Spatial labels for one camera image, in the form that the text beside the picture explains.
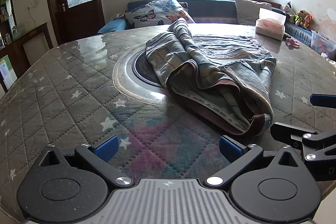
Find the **sofa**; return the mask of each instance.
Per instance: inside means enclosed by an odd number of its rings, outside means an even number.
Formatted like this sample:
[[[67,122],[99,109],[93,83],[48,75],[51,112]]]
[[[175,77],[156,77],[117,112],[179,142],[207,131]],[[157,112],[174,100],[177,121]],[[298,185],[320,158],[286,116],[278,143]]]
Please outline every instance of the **sofa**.
[[[140,5],[149,3],[152,0],[141,0],[129,2],[127,10],[130,11]],[[188,3],[188,13],[196,23],[223,23],[223,24],[237,24],[236,22],[236,4],[234,0],[177,0],[178,2]],[[283,14],[283,11],[278,8],[272,10]],[[102,27],[98,34],[127,30],[131,26],[124,18],[116,18],[108,22]],[[297,40],[310,46],[312,33],[296,26],[290,22],[285,24],[286,33],[293,36]]]

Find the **white pillow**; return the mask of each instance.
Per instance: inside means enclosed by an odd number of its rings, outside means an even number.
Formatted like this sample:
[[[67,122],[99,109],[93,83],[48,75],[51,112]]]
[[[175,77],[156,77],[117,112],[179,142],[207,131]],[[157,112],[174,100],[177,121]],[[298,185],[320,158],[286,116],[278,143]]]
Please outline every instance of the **white pillow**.
[[[187,23],[195,23],[177,0],[153,0],[125,13],[125,17],[134,28],[170,25],[178,18],[184,18]]]
[[[253,25],[259,19],[259,9],[272,10],[272,5],[266,2],[252,0],[235,0],[237,10],[237,22],[240,25]]]

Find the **quilted tablecloth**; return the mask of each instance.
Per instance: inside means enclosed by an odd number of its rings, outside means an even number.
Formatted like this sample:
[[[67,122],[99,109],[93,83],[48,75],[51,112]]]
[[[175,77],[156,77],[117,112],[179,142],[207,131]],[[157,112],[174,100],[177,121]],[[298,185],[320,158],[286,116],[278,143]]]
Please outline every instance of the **quilted tablecloth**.
[[[179,107],[172,98],[158,101],[135,94],[122,83],[120,65],[132,51],[165,30],[155,26],[108,33],[63,44],[43,55],[0,102],[0,205],[21,221],[16,191],[43,148],[94,144],[108,134],[120,139],[110,164],[136,181],[147,178],[200,178],[228,165],[220,154],[218,128]],[[334,94],[334,68],[305,45],[257,35],[251,26],[191,24],[192,34],[246,35],[268,49],[278,63],[270,100],[275,121],[324,132],[335,127],[336,110],[313,107],[312,92]],[[265,150],[282,145],[269,132],[238,139]],[[320,183],[324,195],[332,182]]]

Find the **butterfly pillow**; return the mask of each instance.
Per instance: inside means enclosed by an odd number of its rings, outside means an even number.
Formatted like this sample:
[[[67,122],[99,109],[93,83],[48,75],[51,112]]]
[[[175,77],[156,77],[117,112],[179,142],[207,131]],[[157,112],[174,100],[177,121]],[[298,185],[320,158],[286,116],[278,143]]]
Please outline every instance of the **butterfly pillow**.
[[[125,13],[125,17],[134,28],[170,25],[178,18],[195,23],[177,0],[153,0]]]

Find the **orange butterfly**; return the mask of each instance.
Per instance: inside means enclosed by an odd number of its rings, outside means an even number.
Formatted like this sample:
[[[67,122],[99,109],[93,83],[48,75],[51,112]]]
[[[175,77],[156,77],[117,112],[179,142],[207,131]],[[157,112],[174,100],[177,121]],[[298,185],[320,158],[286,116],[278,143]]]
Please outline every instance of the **orange butterfly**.
[[[186,21],[189,20],[189,17],[185,14],[184,11],[180,11],[178,15],[166,15],[166,17],[174,23],[178,18],[184,18]]]

